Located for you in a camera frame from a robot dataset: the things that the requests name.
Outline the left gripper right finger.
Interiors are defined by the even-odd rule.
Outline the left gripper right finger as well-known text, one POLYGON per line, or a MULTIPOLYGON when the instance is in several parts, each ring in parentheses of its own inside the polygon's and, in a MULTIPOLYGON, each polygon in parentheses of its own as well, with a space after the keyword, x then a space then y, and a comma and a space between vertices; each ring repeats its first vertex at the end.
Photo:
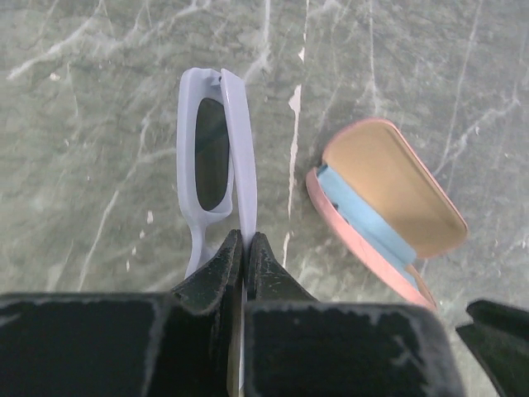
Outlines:
POLYGON ((245 267, 248 396, 461 396, 436 315, 413 304, 323 303, 255 234, 245 267))

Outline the light blue cleaning cloth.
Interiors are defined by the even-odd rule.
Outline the light blue cleaning cloth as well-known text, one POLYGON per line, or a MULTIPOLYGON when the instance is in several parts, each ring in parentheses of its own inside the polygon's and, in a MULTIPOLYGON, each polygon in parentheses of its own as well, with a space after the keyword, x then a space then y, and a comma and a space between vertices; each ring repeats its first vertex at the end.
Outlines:
POLYGON ((415 250, 331 167, 322 165, 317 181, 345 221, 417 289, 414 277, 405 271, 417 258, 415 250))

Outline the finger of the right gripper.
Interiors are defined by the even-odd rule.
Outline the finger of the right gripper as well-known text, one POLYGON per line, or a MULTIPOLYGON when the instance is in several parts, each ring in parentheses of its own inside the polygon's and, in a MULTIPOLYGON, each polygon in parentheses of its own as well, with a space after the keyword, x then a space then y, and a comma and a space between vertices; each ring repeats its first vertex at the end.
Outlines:
POLYGON ((471 323, 456 328, 500 396, 528 395, 528 312, 480 299, 467 306, 471 323))

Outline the pink glasses case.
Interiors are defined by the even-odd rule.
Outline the pink glasses case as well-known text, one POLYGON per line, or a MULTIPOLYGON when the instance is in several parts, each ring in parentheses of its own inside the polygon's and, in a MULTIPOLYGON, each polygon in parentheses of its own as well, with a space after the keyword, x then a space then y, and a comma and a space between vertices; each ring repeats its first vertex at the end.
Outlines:
POLYGON ((436 309, 414 262, 405 271, 417 289, 335 210, 317 181, 322 165, 335 170, 415 250, 415 260, 444 254, 465 241, 468 227, 401 132, 381 118, 345 127, 326 145, 321 164, 307 173, 307 192, 331 230, 381 281, 407 301, 436 309))

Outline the white sunglasses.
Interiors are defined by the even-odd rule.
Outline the white sunglasses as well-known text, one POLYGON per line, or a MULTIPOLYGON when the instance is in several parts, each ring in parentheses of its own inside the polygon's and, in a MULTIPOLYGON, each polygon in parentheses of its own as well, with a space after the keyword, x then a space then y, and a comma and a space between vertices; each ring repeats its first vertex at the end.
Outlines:
POLYGON ((177 193, 191 233, 159 375, 172 396, 236 396, 244 381, 244 270, 257 183, 244 81, 191 68, 179 85, 177 193))

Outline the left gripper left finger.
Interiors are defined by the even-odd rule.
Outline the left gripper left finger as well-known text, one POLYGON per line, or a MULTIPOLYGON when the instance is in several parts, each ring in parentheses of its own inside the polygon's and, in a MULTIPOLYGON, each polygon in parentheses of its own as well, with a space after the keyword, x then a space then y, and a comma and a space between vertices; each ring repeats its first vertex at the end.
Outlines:
POLYGON ((4 396, 234 396, 243 243, 169 292, 1 297, 4 396))

